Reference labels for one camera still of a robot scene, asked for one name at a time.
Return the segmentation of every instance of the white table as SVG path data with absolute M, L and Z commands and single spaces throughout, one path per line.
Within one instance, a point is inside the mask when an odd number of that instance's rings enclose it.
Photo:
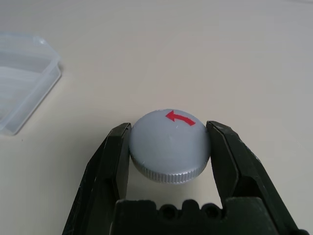
M 2 0 L 0 30 L 44 37 L 63 76 L 16 136 L 0 137 L 0 233 L 60 235 L 108 132 L 173 108 L 237 131 L 313 234 L 312 3 Z M 221 205 L 210 166 L 171 186 L 131 164 L 127 198 Z

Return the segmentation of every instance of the plastic lid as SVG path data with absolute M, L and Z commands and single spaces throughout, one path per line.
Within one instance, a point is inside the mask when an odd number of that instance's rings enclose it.
M 210 139 L 206 127 L 191 114 L 156 110 L 134 125 L 130 152 L 134 165 L 149 179 L 182 184 L 206 167 Z
M 61 76 L 59 60 L 40 37 L 0 33 L 0 133 L 19 131 Z

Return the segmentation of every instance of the curved red arrow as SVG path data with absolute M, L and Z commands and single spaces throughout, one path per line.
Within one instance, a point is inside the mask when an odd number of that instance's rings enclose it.
M 172 121 L 175 121 L 175 119 L 179 119 L 182 120 L 184 122 L 186 122 L 188 125 L 192 126 L 194 124 L 196 124 L 194 121 L 192 121 L 190 118 L 184 117 L 182 115 L 178 115 L 178 114 L 174 114 L 174 110 L 170 111 L 167 115 L 167 118 L 169 118 Z

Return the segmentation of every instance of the clear plastic container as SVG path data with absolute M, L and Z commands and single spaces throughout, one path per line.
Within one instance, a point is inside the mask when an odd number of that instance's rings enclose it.
M 59 61 L 40 37 L 0 33 L 0 133 L 19 131 L 60 78 Z

